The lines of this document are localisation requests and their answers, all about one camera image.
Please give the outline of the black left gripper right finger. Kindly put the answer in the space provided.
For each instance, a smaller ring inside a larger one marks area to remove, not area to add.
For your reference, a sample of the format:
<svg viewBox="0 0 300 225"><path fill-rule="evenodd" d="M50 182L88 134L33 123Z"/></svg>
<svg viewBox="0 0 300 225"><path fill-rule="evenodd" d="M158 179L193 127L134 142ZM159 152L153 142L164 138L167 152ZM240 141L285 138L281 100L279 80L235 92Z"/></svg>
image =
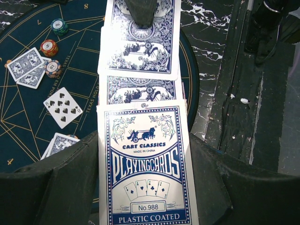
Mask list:
<svg viewBox="0 0 300 225"><path fill-rule="evenodd" d="M252 165L189 135L201 225L298 225L300 179Z"/></svg>

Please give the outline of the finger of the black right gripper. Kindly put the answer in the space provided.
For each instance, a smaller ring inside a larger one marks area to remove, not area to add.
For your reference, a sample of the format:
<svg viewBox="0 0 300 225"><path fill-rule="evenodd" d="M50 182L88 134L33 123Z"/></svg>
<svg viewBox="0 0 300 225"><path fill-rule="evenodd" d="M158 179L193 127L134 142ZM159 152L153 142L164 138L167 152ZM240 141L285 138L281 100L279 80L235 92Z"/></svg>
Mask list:
<svg viewBox="0 0 300 225"><path fill-rule="evenodd" d="M138 27L150 27L153 24L157 2L157 0L125 0Z"/></svg>

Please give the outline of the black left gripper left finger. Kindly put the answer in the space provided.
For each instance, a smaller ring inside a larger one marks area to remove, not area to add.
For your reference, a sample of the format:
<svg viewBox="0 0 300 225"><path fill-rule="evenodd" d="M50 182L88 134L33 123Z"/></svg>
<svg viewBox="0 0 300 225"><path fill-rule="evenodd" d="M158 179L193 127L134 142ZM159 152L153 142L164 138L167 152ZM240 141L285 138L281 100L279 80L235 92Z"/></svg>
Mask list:
<svg viewBox="0 0 300 225"><path fill-rule="evenodd" d="M98 133L0 175L2 225L86 225L98 178Z"/></svg>

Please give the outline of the blue white chips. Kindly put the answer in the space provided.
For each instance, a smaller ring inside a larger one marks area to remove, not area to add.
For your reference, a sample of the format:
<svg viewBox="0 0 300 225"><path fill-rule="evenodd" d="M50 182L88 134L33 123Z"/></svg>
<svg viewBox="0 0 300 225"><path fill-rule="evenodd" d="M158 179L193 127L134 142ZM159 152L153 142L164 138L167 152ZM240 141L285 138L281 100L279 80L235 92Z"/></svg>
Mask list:
<svg viewBox="0 0 300 225"><path fill-rule="evenodd" d="M49 60L44 65L45 73L50 78L56 78L61 74L61 64L58 60Z"/></svg>
<svg viewBox="0 0 300 225"><path fill-rule="evenodd" d="M67 136L78 139L78 137L76 135L67 135Z"/></svg>

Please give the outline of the eight of spades card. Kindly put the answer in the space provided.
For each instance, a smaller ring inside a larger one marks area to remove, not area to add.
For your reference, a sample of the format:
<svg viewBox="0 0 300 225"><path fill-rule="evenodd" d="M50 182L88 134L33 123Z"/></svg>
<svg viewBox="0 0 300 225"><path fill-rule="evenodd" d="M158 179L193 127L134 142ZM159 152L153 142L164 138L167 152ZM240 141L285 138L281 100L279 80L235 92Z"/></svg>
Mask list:
<svg viewBox="0 0 300 225"><path fill-rule="evenodd" d="M66 88L59 89L43 104L61 129L83 113Z"/></svg>

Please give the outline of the green chips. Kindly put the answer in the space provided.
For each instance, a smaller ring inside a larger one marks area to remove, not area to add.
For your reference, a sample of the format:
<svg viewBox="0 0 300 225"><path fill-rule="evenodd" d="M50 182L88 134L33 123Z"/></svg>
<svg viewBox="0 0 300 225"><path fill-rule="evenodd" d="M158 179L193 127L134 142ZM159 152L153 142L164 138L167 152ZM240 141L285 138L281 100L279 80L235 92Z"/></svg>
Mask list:
<svg viewBox="0 0 300 225"><path fill-rule="evenodd" d="M54 34L63 36L68 32L68 25L63 19L57 18L52 21L51 29Z"/></svg>

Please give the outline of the blue playing card box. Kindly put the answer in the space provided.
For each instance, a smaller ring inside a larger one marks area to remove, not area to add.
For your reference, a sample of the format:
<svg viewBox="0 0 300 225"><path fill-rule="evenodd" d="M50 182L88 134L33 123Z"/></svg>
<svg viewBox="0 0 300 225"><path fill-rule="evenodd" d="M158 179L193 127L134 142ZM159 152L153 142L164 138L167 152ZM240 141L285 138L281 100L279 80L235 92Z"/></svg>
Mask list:
<svg viewBox="0 0 300 225"><path fill-rule="evenodd" d="M97 107L99 222L199 224L183 99Z"/></svg>

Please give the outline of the orange chips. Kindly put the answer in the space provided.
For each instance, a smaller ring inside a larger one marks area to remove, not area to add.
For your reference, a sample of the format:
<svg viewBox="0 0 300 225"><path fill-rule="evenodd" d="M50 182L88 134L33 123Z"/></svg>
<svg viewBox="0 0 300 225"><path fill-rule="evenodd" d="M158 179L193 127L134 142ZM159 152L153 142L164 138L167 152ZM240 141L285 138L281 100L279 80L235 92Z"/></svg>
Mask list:
<svg viewBox="0 0 300 225"><path fill-rule="evenodd" d="M55 56L59 51L58 45L51 39L47 39L42 42L40 48L42 53L49 58Z"/></svg>

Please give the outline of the deck of playing cards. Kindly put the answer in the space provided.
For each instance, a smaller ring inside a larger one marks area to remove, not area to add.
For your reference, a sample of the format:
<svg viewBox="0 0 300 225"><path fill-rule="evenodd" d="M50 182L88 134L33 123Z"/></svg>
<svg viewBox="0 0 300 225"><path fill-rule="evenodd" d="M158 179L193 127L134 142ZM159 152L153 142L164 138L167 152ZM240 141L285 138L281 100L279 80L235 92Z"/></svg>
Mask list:
<svg viewBox="0 0 300 225"><path fill-rule="evenodd" d="M185 98L180 78L175 81L108 75L102 75L99 78L99 105L133 104Z"/></svg>

